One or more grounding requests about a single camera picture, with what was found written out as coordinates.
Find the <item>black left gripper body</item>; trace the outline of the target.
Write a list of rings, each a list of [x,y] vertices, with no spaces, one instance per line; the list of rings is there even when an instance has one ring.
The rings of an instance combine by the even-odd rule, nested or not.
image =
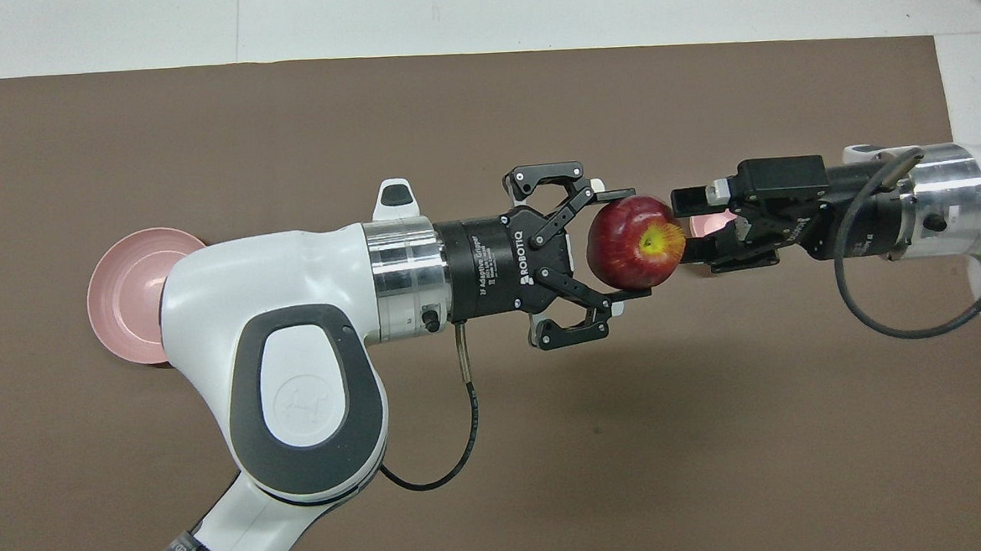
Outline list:
[[[501,216],[441,221],[435,232],[449,270],[452,322],[508,311],[543,312],[559,294],[541,285],[539,270],[574,274],[565,231],[535,243],[547,222],[526,205]]]

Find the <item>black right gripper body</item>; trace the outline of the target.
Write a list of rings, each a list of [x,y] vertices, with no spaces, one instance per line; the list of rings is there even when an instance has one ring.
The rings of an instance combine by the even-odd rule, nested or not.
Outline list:
[[[852,200],[884,164],[843,164],[827,169],[828,192],[816,200],[815,212],[799,235],[798,244],[818,261],[832,260],[835,237]],[[900,193],[865,194],[848,230],[845,257],[885,255],[899,242],[903,209]]]

